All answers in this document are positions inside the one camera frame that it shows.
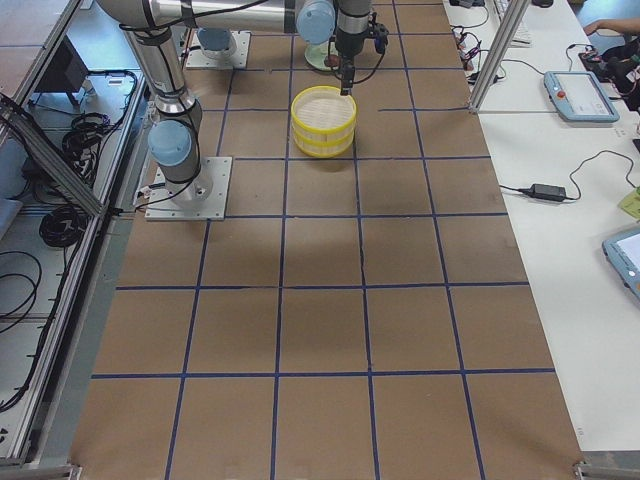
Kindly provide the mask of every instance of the white keyboard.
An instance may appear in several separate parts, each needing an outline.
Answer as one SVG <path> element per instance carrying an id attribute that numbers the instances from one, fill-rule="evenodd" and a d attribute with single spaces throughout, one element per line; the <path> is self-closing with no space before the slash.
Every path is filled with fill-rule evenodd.
<path id="1" fill-rule="evenodd" d="M 500 21 L 504 18 L 504 13 L 507 11 L 507 7 L 509 6 L 509 0 L 493 0 L 493 4 L 496 7 L 496 12 L 498 13 L 498 18 Z M 531 46 L 531 33 L 529 33 L 529 29 L 525 25 L 524 21 L 520 21 L 518 25 L 518 30 L 516 30 L 513 39 L 511 40 L 512 47 L 530 47 Z"/>

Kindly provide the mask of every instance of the white desk surface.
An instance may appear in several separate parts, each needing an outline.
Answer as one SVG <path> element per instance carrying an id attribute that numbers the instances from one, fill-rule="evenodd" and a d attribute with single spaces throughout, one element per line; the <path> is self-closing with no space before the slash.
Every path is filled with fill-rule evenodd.
<path id="1" fill-rule="evenodd" d="M 471 30 L 483 47 L 490 45 L 497 28 L 490 1 L 489 22 Z M 481 8 L 445 6 L 452 24 L 472 25 L 485 15 Z M 506 58 L 525 60 L 541 71 L 568 70 L 566 47 L 587 41 L 563 0 L 550 9 L 529 7 L 525 22 L 533 46 L 510 48 Z M 573 50 L 574 59 L 578 51 Z M 562 185 L 573 196 L 577 192 L 569 173 L 605 149 L 633 158 L 631 180 L 640 183 L 640 154 L 631 142 L 638 137 L 637 113 L 616 102 L 619 122 L 578 127 L 555 113 L 536 113 L 553 111 L 542 77 L 525 65 L 505 66 L 507 81 L 492 87 L 480 109 L 501 184 Z M 582 69 L 579 62 L 576 67 Z M 624 180 L 628 167 L 628 161 L 611 154 L 587 163 L 575 175 L 583 197 L 574 204 L 504 194 L 583 451 L 640 450 L 640 302 L 623 287 L 601 249 L 607 237 L 637 226 L 617 207 L 631 191 Z"/>
<path id="2" fill-rule="evenodd" d="M 468 29 L 482 40 L 482 48 L 491 47 L 491 41 L 498 28 L 497 14 L 493 1 L 487 1 L 489 19 L 481 27 Z M 484 9 L 475 7 L 451 7 L 445 4 L 449 20 L 454 25 L 477 25 L 486 18 Z M 584 46 L 576 46 L 569 50 L 573 65 L 566 56 L 565 50 L 572 44 L 588 43 L 587 36 L 579 28 L 575 15 L 565 0 L 557 0 L 550 8 L 529 6 L 524 15 L 524 22 L 532 37 L 531 47 L 509 48 L 505 59 L 525 61 L 541 72 L 546 71 L 583 71 L 578 53 Z M 481 112 L 552 112 L 554 107 L 549 100 L 542 83 L 542 75 L 527 65 L 515 62 L 503 62 L 506 78 L 491 87 L 482 104 Z"/>

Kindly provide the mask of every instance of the yellow basket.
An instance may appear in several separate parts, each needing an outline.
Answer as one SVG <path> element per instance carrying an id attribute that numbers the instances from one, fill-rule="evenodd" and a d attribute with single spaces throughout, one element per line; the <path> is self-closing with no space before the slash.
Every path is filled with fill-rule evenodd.
<path id="1" fill-rule="evenodd" d="M 340 155 L 353 143 L 356 102 L 341 96 L 336 87 L 311 87 L 300 92 L 291 104 L 293 139 L 312 157 Z"/>

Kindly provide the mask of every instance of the metal base plate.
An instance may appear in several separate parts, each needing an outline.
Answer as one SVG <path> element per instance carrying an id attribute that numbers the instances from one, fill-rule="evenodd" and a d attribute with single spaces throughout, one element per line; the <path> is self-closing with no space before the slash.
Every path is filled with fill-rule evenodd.
<path id="1" fill-rule="evenodd" d="M 186 67 L 212 69 L 212 70 L 240 70 L 247 68 L 247 58 L 249 56 L 249 42 L 251 41 L 251 32 L 232 31 L 231 35 L 236 41 L 236 51 L 231 56 L 221 56 L 219 59 L 209 58 L 202 53 L 202 50 L 193 50 L 189 52 Z M 191 40 L 191 48 L 200 46 L 198 36 L 194 35 Z"/>
<path id="2" fill-rule="evenodd" d="M 194 201 L 193 208 L 185 208 L 173 200 L 165 200 L 146 207 L 145 218 L 153 221 L 224 220 L 227 193 L 231 177 L 231 157 L 205 157 L 202 169 L 213 179 L 213 191 L 202 201 Z M 154 183 L 164 182 L 164 175 L 158 169 Z M 169 193 L 165 189 L 153 190 L 149 202 L 165 199 Z"/>

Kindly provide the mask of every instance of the person's hand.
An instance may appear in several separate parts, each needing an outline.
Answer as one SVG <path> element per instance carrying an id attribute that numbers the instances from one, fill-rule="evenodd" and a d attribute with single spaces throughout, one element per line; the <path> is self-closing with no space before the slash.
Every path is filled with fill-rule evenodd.
<path id="1" fill-rule="evenodd" d="M 588 36 L 592 33 L 595 33 L 600 28 L 600 21 L 596 20 L 595 22 L 591 22 L 589 25 L 584 27 L 584 33 Z"/>

